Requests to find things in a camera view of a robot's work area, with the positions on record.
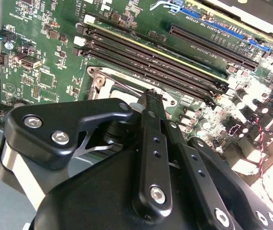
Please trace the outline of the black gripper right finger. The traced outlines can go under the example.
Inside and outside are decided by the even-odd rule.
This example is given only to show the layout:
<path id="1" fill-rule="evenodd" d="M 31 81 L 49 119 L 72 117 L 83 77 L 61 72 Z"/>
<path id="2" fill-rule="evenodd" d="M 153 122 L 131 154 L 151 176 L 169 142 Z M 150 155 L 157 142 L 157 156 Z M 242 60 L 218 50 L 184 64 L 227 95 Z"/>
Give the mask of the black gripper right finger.
<path id="1" fill-rule="evenodd" d="M 177 161 L 201 230 L 273 230 L 273 211 L 200 138 L 186 141 L 166 118 L 162 95 L 155 93 L 171 158 Z"/>

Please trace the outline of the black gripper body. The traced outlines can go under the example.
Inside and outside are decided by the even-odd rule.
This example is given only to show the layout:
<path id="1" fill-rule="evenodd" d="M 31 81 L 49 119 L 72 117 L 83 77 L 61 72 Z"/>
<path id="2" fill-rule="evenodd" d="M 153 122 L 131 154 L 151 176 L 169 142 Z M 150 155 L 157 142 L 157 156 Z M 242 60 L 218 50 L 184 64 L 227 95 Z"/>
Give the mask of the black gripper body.
<path id="1" fill-rule="evenodd" d="M 133 209 L 136 154 L 117 153 L 57 185 L 33 219 L 35 230 L 208 230 L 188 195 L 180 169 L 170 166 L 173 208 L 150 224 Z"/>

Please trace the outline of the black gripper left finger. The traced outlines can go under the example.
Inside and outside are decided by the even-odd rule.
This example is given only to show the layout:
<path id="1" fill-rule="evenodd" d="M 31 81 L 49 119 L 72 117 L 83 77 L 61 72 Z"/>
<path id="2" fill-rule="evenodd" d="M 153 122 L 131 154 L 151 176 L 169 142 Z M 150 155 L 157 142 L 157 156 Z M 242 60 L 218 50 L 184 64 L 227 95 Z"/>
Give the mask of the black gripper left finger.
<path id="1" fill-rule="evenodd" d="M 49 192 L 73 177 L 68 165 L 77 153 L 110 138 L 123 146 L 117 153 L 136 154 L 135 212 L 143 219 L 165 219 L 173 200 L 167 141 L 161 131 L 164 122 L 155 93 L 143 93 L 137 102 L 141 112 L 117 98 L 15 108 L 7 117 L 0 161 L 37 213 Z"/>

